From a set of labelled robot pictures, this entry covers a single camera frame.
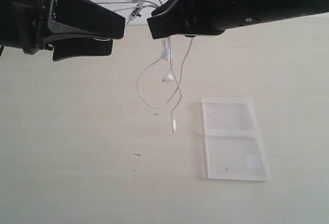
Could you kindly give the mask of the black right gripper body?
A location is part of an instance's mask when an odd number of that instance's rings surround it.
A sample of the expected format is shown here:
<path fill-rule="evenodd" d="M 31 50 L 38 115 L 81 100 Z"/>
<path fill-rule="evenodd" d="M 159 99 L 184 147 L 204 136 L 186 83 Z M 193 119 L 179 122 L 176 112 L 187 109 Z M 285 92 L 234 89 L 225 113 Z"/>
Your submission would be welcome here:
<path fill-rule="evenodd" d="M 270 0 L 177 0 L 177 34 L 220 35 L 227 29 L 267 23 Z"/>

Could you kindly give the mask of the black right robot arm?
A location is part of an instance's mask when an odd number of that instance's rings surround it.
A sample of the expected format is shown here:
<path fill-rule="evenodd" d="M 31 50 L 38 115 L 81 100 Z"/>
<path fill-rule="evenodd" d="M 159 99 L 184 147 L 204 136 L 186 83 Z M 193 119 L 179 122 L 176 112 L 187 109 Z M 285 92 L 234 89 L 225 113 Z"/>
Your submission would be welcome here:
<path fill-rule="evenodd" d="M 154 39 L 217 36 L 225 30 L 328 12 L 328 0 L 168 0 L 147 19 Z"/>

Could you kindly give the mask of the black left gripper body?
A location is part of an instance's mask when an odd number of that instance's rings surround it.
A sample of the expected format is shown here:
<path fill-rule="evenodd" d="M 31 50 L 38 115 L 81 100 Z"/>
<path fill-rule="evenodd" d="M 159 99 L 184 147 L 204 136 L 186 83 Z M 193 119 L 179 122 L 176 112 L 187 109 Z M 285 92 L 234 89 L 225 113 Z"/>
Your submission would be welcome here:
<path fill-rule="evenodd" d="M 52 51 L 41 30 L 49 0 L 1 0 L 1 51 L 5 47 L 21 49 L 25 54 Z"/>

